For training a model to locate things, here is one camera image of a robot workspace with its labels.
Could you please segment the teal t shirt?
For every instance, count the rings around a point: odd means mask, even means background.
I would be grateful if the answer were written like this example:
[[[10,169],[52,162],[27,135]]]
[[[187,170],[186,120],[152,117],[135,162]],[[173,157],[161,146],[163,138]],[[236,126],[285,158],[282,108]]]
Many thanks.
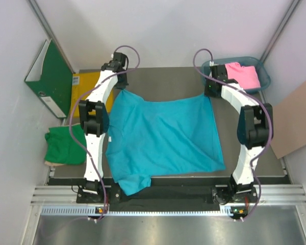
[[[204,95],[149,102],[124,90],[109,119],[106,157],[126,195],[150,187],[153,176],[225,169],[212,103]]]

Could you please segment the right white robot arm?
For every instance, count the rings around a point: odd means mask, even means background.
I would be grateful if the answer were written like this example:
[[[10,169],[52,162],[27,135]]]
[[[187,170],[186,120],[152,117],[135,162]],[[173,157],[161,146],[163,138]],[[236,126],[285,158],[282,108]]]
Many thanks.
[[[259,157],[273,137],[273,111],[269,103],[261,103],[247,94],[235,79],[230,79],[225,65],[210,65],[205,95],[222,98],[238,112],[237,139],[240,153],[237,166],[226,190],[217,191],[217,199],[226,204],[240,202],[254,195],[254,171]]]

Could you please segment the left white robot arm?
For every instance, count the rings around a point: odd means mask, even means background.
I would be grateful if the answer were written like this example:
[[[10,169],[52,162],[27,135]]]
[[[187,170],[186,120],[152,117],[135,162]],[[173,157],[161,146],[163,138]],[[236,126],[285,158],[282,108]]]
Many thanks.
[[[80,125],[86,139],[85,183],[80,190],[91,202],[107,203],[106,188],[103,183],[103,142],[109,128],[109,115],[106,102],[114,87],[125,88],[127,55],[115,52],[105,63],[98,81],[89,95],[79,102]]]

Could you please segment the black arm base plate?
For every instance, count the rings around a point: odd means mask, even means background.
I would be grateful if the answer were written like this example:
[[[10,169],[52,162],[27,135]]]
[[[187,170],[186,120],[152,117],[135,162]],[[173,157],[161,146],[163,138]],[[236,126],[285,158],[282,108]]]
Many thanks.
[[[227,185],[220,186],[152,186],[142,191],[126,195],[119,185],[107,189],[107,201],[111,209],[176,209],[206,208],[229,203],[254,203],[257,200],[254,187],[248,191],[235,193]]]

